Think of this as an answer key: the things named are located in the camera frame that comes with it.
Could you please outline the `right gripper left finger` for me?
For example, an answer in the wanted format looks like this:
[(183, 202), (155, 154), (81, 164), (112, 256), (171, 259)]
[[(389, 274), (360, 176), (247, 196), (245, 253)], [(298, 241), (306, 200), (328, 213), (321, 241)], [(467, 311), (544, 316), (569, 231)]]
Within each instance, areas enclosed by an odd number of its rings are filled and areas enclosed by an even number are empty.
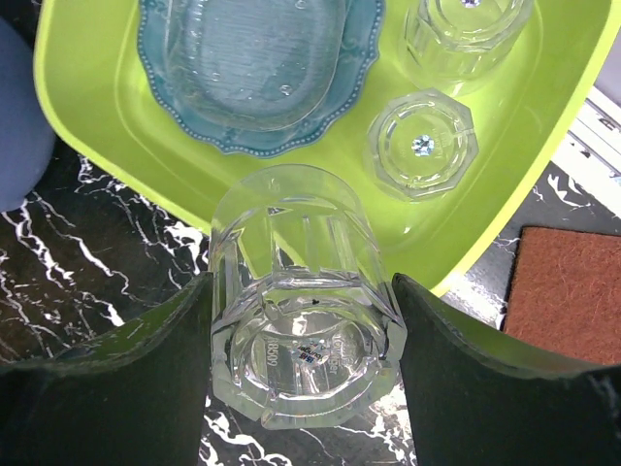
[(4, 465), (195, 465), (212, 274), (54, 358), (1, 367)]

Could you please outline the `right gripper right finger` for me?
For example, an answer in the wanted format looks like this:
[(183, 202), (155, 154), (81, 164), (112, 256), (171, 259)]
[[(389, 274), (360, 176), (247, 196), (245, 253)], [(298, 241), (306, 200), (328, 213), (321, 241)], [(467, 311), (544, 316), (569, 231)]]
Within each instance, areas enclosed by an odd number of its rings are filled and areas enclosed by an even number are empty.
[(619, 464), (619, 366), (525, 344), (406, 275), (392, 286), (418, 464)]

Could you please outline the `clear glass tumbler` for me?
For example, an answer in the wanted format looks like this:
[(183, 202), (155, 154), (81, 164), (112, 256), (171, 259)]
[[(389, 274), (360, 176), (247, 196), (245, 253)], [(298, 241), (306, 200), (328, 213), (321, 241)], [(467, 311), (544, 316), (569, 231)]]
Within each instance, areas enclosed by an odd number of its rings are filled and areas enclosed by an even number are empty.
[(375, 116), (363, 160), (386, 194), (418, 203), (454, 189), (478, 152), (470, 108), (427, 88), (390, 100)]
[(416, 1), (405, 16), (399, 59), (409, 80), (451, 97), (483, 85), (507, 58), (533, 1)]
[(212, 390), (271, 430), (337, 426), (388, 394), (408, 331), (355, 192), (303, 164), (234, 184), (212, 218)]

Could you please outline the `clear glass bowl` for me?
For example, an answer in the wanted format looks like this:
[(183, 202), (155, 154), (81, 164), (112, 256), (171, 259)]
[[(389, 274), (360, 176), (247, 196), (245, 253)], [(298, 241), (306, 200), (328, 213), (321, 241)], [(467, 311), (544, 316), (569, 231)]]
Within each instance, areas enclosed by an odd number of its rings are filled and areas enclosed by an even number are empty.
[(165, 77), (178, 113), (236, 129), (293, 125), (336, 73), (346, 1), (172, 1)]

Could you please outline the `teal ceramic plate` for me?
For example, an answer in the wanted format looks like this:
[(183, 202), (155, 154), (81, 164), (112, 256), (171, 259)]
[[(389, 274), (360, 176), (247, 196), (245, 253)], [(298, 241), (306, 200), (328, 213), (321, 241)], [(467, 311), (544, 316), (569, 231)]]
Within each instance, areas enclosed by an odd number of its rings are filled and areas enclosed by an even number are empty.
[(189, 137), (224, 153), (247, 153), (270, 158), (316, 143), (339, 118), (359, 101), (368, 73), (379, 56), (378, 36), (385, 14), (381, 1), (349, 4), (334, 79), (319, 105), (291, 126), (280, 130), (250, 131), (222, 126), (178, 113), (165, 77), (165, 26), (172, 1), (142, 1), (137, 51), (147, 74), (149, 90), (159, 106)]

